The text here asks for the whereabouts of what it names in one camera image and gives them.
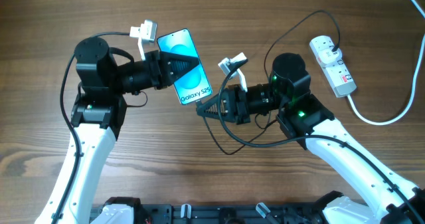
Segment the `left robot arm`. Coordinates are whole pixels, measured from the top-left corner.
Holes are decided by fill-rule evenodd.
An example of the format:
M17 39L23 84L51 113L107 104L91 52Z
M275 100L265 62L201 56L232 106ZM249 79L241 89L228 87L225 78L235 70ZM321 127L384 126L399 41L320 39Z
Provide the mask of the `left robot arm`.
M192 71L193 56L150 51L136 61L101 34L80 41L70 58L80 77L70 116L68 151L37 223L88 223L100 174L118 140L128 105L124 94L161 90Z

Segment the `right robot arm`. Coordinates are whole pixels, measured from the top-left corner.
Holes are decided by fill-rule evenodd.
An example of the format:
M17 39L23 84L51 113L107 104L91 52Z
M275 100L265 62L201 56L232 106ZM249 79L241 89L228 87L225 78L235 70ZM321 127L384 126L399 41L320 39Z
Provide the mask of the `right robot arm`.
M269 146L297 142L328 163L365 201L358 204L332 191L312 207L312 222L423 223L424 190L362 147L311 93L310 82L302 57L283 53L274 59L266 84L243 88L223 83L216 96L197 104L197 114L219 120L232 139L254 147L254 143L234 135L227 123L249 123L253 114L267 115L276 110L274 121L286 139Z

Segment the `white USB charger plug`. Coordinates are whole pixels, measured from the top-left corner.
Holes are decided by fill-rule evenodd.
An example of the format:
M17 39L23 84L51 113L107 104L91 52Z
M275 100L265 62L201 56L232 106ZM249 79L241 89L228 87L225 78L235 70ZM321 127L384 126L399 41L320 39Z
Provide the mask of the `white USB charger plug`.
M332 62L339 60L342 57L341 49L332 51L332 49L324 49L318 52L318 61L321 66L328 66Z

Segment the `white power strip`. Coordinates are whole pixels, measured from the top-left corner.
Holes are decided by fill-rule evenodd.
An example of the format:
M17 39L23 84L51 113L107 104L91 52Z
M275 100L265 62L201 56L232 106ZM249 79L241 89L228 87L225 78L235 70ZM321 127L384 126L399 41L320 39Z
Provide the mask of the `white power strip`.
M357 86L342 57L328 66L321 66L318 61L319 51L324 49L333 50L335 45L330 37L325 35L318 36L309 42L309 46L337 98L346 97L356 90Z

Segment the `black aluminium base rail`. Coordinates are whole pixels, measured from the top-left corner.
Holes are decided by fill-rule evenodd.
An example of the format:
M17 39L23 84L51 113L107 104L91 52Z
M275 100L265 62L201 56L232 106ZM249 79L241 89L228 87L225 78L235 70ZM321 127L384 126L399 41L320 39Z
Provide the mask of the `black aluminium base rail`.
M90 223L327 223L313 203L267 205L261 214L256 205L143 204L135 207L109 203L92 209Z

